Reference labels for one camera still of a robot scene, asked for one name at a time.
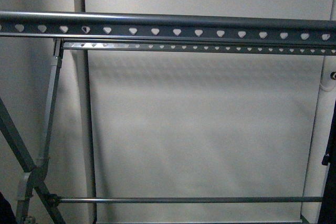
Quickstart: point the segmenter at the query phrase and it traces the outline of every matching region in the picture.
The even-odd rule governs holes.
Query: vertical pole
[[[75,12],[85,12],[85,0],[74,0]],[[75,55],[77,80],[79,87],[80,114],[82,125],[82,141],[85,163],[85,174],[87,183],[87,196],[95,198],[96,175],[95,159],[93,154],[91,99],[90,99],[90,78],[89,60],[86,50],[78,50]],[[97,222],[97,204],[88,205],[90,222]]]
[[[19,182],[16,206],[16,222],[23,224],[28,216],[29,202],[33,196],[33,185],[30,178],[31,173],[25,173],[23,179]]]

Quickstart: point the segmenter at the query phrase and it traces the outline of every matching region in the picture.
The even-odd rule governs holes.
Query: metal rod
[[[38,166],[44,165],[44,163],[47,162],[49,158],[51,129],[53,126],[52,122],[54,120],[57,87],[58,87],[59,74],[60,74],[60,69],[62,66],[62,57],[63,57],[62,41],[60,39],[57,39],[55,41],[54,50],[55,50],[54,58],[52,59],[52,63],[51,63],[51,73],[50,73],[50,81],[49,81],[49,88],[48,88],[48,94],[47,94],[43,133],[42,133],[42,138],[41,138],[39,155],[37,158]]]
[[[23,142],[5,104],[0,98],[0,131],[12,149],[24,172],[31,172],[36,166]]]
[[[213,17],[155,14],[70,13],[70,12],[10,12],[1,11],[0,20],[26,23],[93,23],[161,26],[199,26],[230,28],[314,29],[336,31],[336,22],[328,20],[272,19],[245,17]]]
[[[105,204],[180,204],[180,203],[276,203],[276,202],[322,202],[322,197],[201,197],[201,198],[62,198],[59,203],[105,203]]]

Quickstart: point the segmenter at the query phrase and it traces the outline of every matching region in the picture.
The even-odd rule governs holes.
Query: white backdrop
[[[86,4],[87,11],[92,12],[329,19],[332,0],[86,0]],[[74,0],[0,0],[0,8],[74,11]],[[50,71],[48,59],[52,53],[52,41],[2,38],[0,45],[3,49],[0,52],[0,95],[35,157],[43,120],[41,116]],[[92,61],[92,56],[92,98],[94,109],[97,109],[94,114],[95,130],[96,140],[100,140],[96,141],[96,144],[101,144],[96,145],[100,196],[220,196],[224,193],[251,196],[252,193],[261,193],[258,190],[252,191],[253,188],[260,188],[259,183],[262,186],[267,184],[263,195],[274,195],[273,192],[276,191],[281,191],[284,195],[302,194],[302,173],[307,163],[309,140],[306,136],[297,136],[297,133],[304,131],[308,134],[305,127],[309,128],[311,133],[318,72],[321,70],[320,57],[291,57],[287,61],[288,58],[278,56],[145,56],[143,53],[124,55],[119,52],[115,54],[116,63],[111,61],[112,58],[108,54],[97,54],[95,61]],[[218,66],[212,67],[211,62],[208,62],[210,59],[212,64],[216,62]],[[257,62],[263,66],[261,70],[253,66],[256,59],[259,59]],[[185,64],[188,67],[184,67],[183,60],[186,60]],[[245,60],[247,64],[251,63],[251,67],[245,65]],[[134,68],[133,63],[145,64],[145,67]],[[301,64],[305,67],[306,74],[303,73]],[[333,85],[329,74],[335,67],[332,57],[328,58],[324,66],[323,83],[327,87]],[[149,75],[146,69],[153,70],[155,75]],[[76,70],[71,54],[67,52],[61,71],[50,150],[50,169],[46,183],[52,193],[70,197],[86,195],[77,89]],[[306,196],[321,195],[323,190],[326,169],[320,162],[328,139],[335,95],[335,90],[329,93],[320,90],[319,93],[311,162],[304,189]],[[238,121],[246,123],[242,126],[236,123]],[[275,123],[279,123],[283,130],[275,126]],[[276,133],[279,133],[276,139],[281,137],[277,142],[272,138]],[[1,135],[0,138],[0,147],[3,150],[0,162],[3,174],[0,177],[0,190],[15,210],[17,184],[22,170]],[[240,138],[237,141],[244,142],[244,146],[237,148],[237,144],[233,142],[235,138]],[[272,146],[278,147],[272,148],[275,156],[280,156],[277,159],[273,158],[272,162],[265,162],[271,156],[269,152],[265,154],[266,148],[271,149],[271,146],[267,145],[271,142]],[[230,150],[238,149],[237,152],[243,152],[242,157],[229,153],[229,149],[223,148],[226,144],[230,145]],[[298,150],[292,150],[291,144],[306,147],[300,152],[302,157],[299,163],[294,164],[297,157],[295,152]],[[291,150],[289,160],[282,156],[288,153],[284,148]],[[153,151],[154,157],[146,156],[149,152],[153,154]],[[228,157],[238,162],[230,162]],[[253,170],[247,170],[245,164]],[[266,173],[272,167],[278,169],[275,176],[279,181],[269,184],[271,178],[268,177],[266,181]],[[146,176],[155,177],[156,180],[147,179]],[[295,185],[293,189],[288,188],[290,183]],[[126,209],[105,209],[101,206],[100,221],[146,221],[154,217],[157,217],[156,221],[175,221],[175,216],[176,220],[183,220],[181,215],[184,214],[181,214],[181,211],[184,211],[186,216],[192,215],[190,218],[193,220],[210,221],[211,218],[221,218],[222,214],[222,206],[219,205],[207,205],[206,209],[201,205],[180,205],[178,209],[174,206],[152,209],[154,206],[147,208],[146,205],[142,205],[141,209],[134,209],[133,214],[137,216],[128,215],[131,212],[129,209],[134,206],[125,207]],[[61,205],[60,209],[67,223],[92,223],[89,221],[85,205]],[[297,204],[285,204],[279,208],[271,206],[270,210],[275,215],[267,215],[265,218],[281,217],[289,220],[293,217],[298,220]],[[319,204],[303,204],[302,213],[314,223],[318,210]],[[52,223],[37,197],[32,199],[29,214],[37,217],[39,223]],[[228,216],[232,218],[233,213],[228,213]],[[246,217],[241,212],[239,216],[243,219]]]
[[[86,0],[329,19],[332,0]],[[90,52],[98,196],[302,196],[323,57]],[[301,204],[99,206],[99,222],[299,221]]]

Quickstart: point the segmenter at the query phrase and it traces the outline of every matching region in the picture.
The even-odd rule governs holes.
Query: perforated metal strip
[[[299,55],[336,50],[336,23],[325,20],[0,12],[0,36],[63,38],[65,48],[76,49]]]
[[[250,47],[250,46],[208,46],[153,43],[113,43],[113,42],[65,42],[64,49],[76,50],[135,50],[135,51],[184,51],[220,52],[232,54],[278,54],[278,55],[336,55],[336,49]]]

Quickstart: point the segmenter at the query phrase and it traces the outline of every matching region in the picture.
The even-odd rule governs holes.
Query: heart-shaped hole
[[[160,30],[158,28],[152,28],[151,32],[156,36],[159,34]]]
[[[239,32],[238,32],[238,36],[239,36],[240,38],[244,38],[245,35],[246,35],[246,32],[245,32],[245,31],[239,31]]]
[[[301,34],[301,39],[306,40],[308,38],[309,38],[309,34],[307,34],[307,33]]]
[[[60,26],[59,29],[62,31],[62,33],[66,34],[69,28],[67,26]]]
[[[265,38],[267,37],[267,32],[265,32],[265,31],[261,31],[261,32],[259,33],[259,37],[260,37],[261,39],[265,39]]]
[[[217,31],[217,36],[222,38],[222,36],[225,34],[225,32],[223,30],[218,30]]]
[[[90,29],[90,27],[88,27],[88,26],[82,26],[82,31],[83,31],[85,34],[88,34],[88,33],[91,31],[91,29]]]
[[[103,30],[106,34],[110,34],[112,32],[112,28],[108,26],[104,27]]]
[[[131,35],[135,35],[138,30],[134,27],[131,27],[130,29],[128,29],[128,31],[130,31]]]
[[[330,34],[322,34],[322,39],[323,39],[324,41],[330,39]]]
[[[173,30],[173,33],[174,33],[176,36],[180,35],[181,32],[182,32],[181,29],[174,29],[174,30]]]
[[[200,35],[202,35],[203,31],[202,30],[195,30],[195,34],[197,35],[197,37],[199,37]]]
[[[288,33],[281,33],[280,37],[281,39],[286,39],[288,37]]]
[[[21,24],[17,24],[15,25],[15,29],[18,30],[20,33],[22,33],[25,27]]]
[[[47,30],[47,27],[45,25],[39,25],[37,26],[37,29],[39,29],[41,33],[44,33]]]

